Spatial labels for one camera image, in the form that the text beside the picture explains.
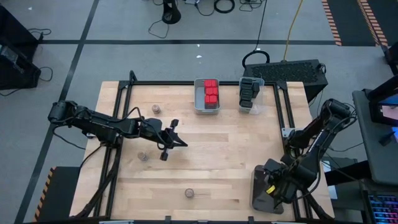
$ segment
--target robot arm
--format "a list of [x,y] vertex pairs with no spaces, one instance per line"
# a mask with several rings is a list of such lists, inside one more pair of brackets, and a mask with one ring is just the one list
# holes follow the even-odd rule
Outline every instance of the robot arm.
[[262,188],[266,195],[273,198],[274,213],[281,212],[282,202],[292,203],[296,198],[297,191],[301,190],[302,197],[306,197],[311,207],[320,218],[330,218],[311,196],[313,190],[308,188],[317,179],[320,171],[320,160],[330,146],[338,132],[350,125],[352,119],[349,107],[337,100],[327,100],[323,106],[320,115],[315,118],[305,129],[293,130],[284,140],[286,151],[293,149],[306,149],[312,142],[308,151],[293,158],[290,154],[282,156],[282,163],[269,159],[262,167],[262,172],[256,167],[254,171],[254,180],[257,185],[253,186],[252,198],[253,207],[256,210],[269,211],[268,205],[263,201],[267,199],[264,194],[256,193]]
[[117,146],[120,136],[129,139],[144,138],[156,142],[158,148],[163,150],[160,157],[163,161],[167,160],[168,149],[188,146],[174,132],[178,125],[177,119],[172,121],[169,128],[162,130],[162,121],[159,119],[145,119],[144,117],[118,119],[89,110],[85,106],[78,106],[73,101],[54,103],[48,119],[58,126],[79,128],[84,135],[94,134],[100,142],[105,142],[109,146]]

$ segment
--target hazard tape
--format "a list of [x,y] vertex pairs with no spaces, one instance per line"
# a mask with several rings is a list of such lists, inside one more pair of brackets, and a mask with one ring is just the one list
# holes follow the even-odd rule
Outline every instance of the hazard tape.
[[337,27],[336,27],[335,21],[333,19],[333,16],[331,14],[328,1],[327,0],[322,0],[322,6],[323,6],[323,10],[325,10],[326,18],[328,19],[329,26],[330,26],[330,29],[331,29],[331,33],[333,34],[333,38],[335,40],[335,43],[336,43],[336,45],[341,46],[341,38],[340,38],[340,35],[339,35],[338,31],[337,31]]
[[376,41],[376,46],[384,45],[388,46],[388,41],[380,25],[373,14],[373,11],[368,3],[368,0],[357,0],[359,7],[362,10],[362,14],[365,17],[366,23],[368,24],[369,30],[372,33],[374,41]]
[[35,211],[35,215],[33,217],[33,222],[37,222],[39,220],[40,211],[41,211],[41,209],[43,207],[44,199],[45,199],[45,196],[47,194],[47,191],[49,190],[51,177],[52,177],[55,169],[56,169],[56,167],[51,167],[50,172],[49,172],[49,174],[47,176],[47,180],[45,181],[42,195],[40,196],[39,204],[37,205],[37,208],[36,208],[36,211]]

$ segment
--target wooden table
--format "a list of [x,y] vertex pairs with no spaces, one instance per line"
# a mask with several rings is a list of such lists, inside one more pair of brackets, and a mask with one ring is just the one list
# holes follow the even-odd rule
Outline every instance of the wooden table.
[[[117,87],[118,82],[103,82],[96,111],[112,115]],[[189,146],[170,150],[168,161],[161,161],[154,142],[124,139],[111,218],[164,220],[171,215],[172,220],[245,221],[253,216],[255,221],[293,221],[292,205],[284,204],[282,215],[257,212],[249,206],[254,167],[270,158],[279,161],[283,155],[274,91],[264,88],[267,110],[260,115],[239,113],[238,87],[220,86],[220,113],[206,116],[194,112],[193,86],[133,86],[130,108],[138,106],[143,116],[161,119],[162,128],[179,119],[176,132]],[[288,88],[295,125],[303,128],[312,120],[303,84],[288,83]],[[279,95],[289,127],[282,92]],[[153,104],[160,105],[161,114],[153,114]],[[98,144],[89,140],[85,156]],[[104,152],[98,151],[83,166],[70,215],[77,214],[98,188]],[[149,160],[140,161],[139,152],[146,153]],[[195,191],[194,198],[186,198],[188,188]],[[334,217],[323,172],[313,196]],[[100,215],[108,191],[103,197]],[[303,203],[299,205],[305,217]]]

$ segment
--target clear plastic bin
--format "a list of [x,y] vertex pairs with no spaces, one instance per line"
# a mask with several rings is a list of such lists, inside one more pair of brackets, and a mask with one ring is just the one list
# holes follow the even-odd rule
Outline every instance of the clear plastic bin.
[[218,114],[220,110],[220,92],[218,92],[218,102],[215,109],[205,108],[205,80],[216,80],[217,86],[220,89],[219,81],[216,78],[198,78],[194,81],[193,86],[195,88],[194,93],[194,107],[197,114]]
[[258,82],[260,84],[260,92],[257,94],[257,96],[255,98],[251,99],[251,102],[253,103],[252,108],[244,108],[241,105],[239,105],[239,111],[241,113],[248,113],[248,114],[262,113],[266,109],[266,106],[265,106],[264,100],[263,100],[263,91],[264,91],[263,86],[265,84],[265,81],[262,78],[241,77],[239,79],[239,90],[241,89],[241,83],[242,83],[243,78],[250,78],[254,82]]

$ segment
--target table leg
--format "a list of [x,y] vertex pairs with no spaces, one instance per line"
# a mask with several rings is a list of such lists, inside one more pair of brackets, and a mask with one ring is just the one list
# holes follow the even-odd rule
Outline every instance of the table leg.
[[[369,168],[368,161],[357,162],[353,165],[342,167],[339,169],[339,171],[353,177],[356,180],[372,179],[372,174]],[[332,170],[325,173],[326,182],[328,186],[354,181],[353,179],[350,179],[344,174],[342,174],[341,172]]]

